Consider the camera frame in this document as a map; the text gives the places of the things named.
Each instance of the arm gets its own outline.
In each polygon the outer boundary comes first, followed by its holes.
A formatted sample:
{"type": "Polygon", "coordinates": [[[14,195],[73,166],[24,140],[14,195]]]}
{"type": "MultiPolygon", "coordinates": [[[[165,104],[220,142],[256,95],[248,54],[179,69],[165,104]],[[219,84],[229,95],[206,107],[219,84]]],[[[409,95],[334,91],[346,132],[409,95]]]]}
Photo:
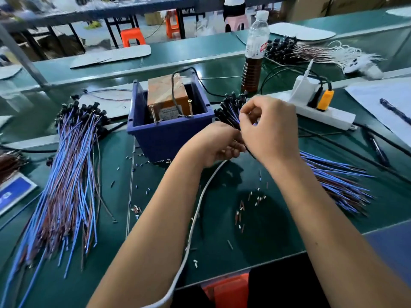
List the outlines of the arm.
{"type": "Polygon", "coordinates": [[[201,172],[238,157],[245,148],[234,139],[242,141],[238,130],[216,122],[181,148],[88,307],[141,307],[167,293],[180,268],[201,172]]]}
{"type": "Polygon", "coordinates": [[[300,158],[295,107],[257,96],[241,112],[243,139],[280,188],[331,307],[410,307],[408,286],[382,262],[300,158]],[[252,125],[258,117],[259,124],[252,125]]]}

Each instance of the blue plastic box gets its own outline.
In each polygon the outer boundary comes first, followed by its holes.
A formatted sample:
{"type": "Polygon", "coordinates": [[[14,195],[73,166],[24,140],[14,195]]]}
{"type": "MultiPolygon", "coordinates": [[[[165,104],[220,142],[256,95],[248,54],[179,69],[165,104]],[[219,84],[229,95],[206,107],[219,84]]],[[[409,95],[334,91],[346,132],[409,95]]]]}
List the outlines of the blue plastic box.
{"type": "Polygon", "coordinates": [[[193,100],[194,116],[153,123],[147,108],[147,92],[134,81],[127,133],[136,137],[150,162],[173,159],[191,137],[213,122],[214,111],[197,77],[192,76],[185,88],[193,100]]]}

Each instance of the plastic stool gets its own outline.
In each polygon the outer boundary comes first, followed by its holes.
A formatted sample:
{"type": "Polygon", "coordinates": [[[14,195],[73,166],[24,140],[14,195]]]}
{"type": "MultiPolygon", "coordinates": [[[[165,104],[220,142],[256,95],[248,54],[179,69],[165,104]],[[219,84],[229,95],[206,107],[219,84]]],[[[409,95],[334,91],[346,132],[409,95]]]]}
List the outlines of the plastic stool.
{"type": "Polygon", "coordinates": [[[203,288],[216,308],[247,308],[248,274],[241,274],[203,288]]]}
{"type": "Polygon", "coordinates": [[[167,37],[169,39],[172,39],[174,32],[180,32],[180,26],[178,25],[178,19],[177,19],[177,11],[176,10],[169,10],[167,12],[167,15],[166,15],[166,34],[167,34],[167,37]],[[177,20],[176,25],[171,24],[170,17],[172,15],[176,16],[176,20],[177,20]]]}
{"type": "Polygon", "coordinates": [[[248,18],[246,15],[227,17],[224,21],[226,32],[248,29],[248,18]]]}
{"type": "Polygon", "coordinates": [[[124,47],[130,47],[130,39],[136,39],[139,45],[145,44],[146,41],[144,40],[143,34],[140,31],[140,28],[131,28],[122,30],[121,33],[121,40],[123,41],[124,47]]]}

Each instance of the brown liquid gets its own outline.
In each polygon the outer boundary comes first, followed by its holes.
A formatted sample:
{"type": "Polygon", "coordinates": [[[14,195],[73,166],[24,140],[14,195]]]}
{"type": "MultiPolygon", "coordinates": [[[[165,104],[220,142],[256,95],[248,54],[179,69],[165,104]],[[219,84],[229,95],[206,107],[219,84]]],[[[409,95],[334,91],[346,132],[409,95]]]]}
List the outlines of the brown liquid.
{"type": "Polygon", "coordinates": [[[241,92],[255,93],[260,82],[262,58],[245,58],[243,77],[241,78],[241,92]]]}

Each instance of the yellow plug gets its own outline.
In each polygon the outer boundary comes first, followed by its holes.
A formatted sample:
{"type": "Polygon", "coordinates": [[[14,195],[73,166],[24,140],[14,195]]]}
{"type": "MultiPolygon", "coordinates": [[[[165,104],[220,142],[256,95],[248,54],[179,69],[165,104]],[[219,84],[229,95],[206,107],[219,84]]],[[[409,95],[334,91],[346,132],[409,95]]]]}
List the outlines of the yellow plug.
{"type": "Polygon", "coordinates": [[[333,90],[330,91],[327,89],[324,92],[323,97],[321,97],[320,102],[317,105],[317,110],[326,111],[332,101],[333,96],[334,96],[334,91],[333,90]]]}

